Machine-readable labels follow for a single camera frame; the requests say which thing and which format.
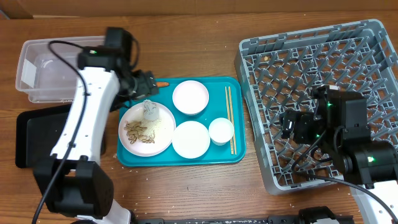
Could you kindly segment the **paper napkin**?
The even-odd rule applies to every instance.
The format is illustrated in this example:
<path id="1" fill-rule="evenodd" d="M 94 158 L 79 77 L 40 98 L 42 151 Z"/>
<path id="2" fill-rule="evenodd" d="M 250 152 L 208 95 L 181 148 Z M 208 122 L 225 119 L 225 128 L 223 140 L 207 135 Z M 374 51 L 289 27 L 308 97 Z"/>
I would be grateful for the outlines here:
<path id="1" fill-rule="evenodd" d="M 157 103 L 151 100 L 144 100 L 144 119 L 148 121 L 155 121 L 159 118 L 159 108 Z"/>

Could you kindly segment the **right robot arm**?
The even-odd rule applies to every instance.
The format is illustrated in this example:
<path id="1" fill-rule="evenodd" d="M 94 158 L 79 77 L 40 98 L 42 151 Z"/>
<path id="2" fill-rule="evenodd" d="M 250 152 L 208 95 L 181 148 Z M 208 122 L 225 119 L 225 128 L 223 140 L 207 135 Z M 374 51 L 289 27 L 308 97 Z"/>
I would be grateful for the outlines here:
<path id="1" fill-rule="evenodd" d="M 322 85 L 311 91 L 316 101 L 312 112 L 286 110 L 279 116 L 281 137 L 307 144 L 290 170 L 308 179 L 347 185 L 354 192 L 365 220 L 397 223 L 397 212 L 387 193 L 397 189 L 397 150 L 388 141 L 374 141 L 368 125 L 365 97 L 355 91 Z M 298 164 L 316 150 L 328 155 L 342 179 L 301 170 Z"/>

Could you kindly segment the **small white cup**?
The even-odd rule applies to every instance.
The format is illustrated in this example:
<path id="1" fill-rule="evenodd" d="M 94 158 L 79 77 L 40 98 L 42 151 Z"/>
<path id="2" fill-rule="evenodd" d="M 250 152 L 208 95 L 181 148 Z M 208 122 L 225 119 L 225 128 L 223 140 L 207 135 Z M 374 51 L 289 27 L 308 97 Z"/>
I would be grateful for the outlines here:
<path id="1" fill-rule="evenodd" d="M 222 146 L 233 138 L 234 126 L 226 118 L 216 118 L 210 123 L 208 131 L 212 142 Z"/>

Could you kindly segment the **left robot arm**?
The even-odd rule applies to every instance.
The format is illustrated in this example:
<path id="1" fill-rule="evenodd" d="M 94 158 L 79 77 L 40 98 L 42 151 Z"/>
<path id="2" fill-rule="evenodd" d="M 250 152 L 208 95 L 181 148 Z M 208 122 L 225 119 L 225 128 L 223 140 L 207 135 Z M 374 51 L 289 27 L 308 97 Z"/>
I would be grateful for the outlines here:
<path id="1" fill-rule="evenodd" d="M 113 181 L 100 166 L 104 130 L 110 112 L 128 101 L 159 93 L 152 72 L 137 69 L 139 43 L 120 27 L 106 30 L 102 45 L 81 47 L 74 99 L 50 155 L 33 170 L 47 208 L 76 223 L 135 223 L 133 211 L 114 198 Z"/>

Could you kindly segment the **white bowl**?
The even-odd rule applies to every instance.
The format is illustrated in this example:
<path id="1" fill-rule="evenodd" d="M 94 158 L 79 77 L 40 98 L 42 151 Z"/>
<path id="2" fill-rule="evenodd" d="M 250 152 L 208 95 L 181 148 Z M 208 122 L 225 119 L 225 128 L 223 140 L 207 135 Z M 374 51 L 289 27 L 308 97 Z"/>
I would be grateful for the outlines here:
<path id="1" fill-rule="evenodd" d="M 199 158 L 205 154 L 209 146 L 209 132 L 197 121 L 186 121 L 178 125 L 173 133 L 172 147 L 183 158 Z"/>

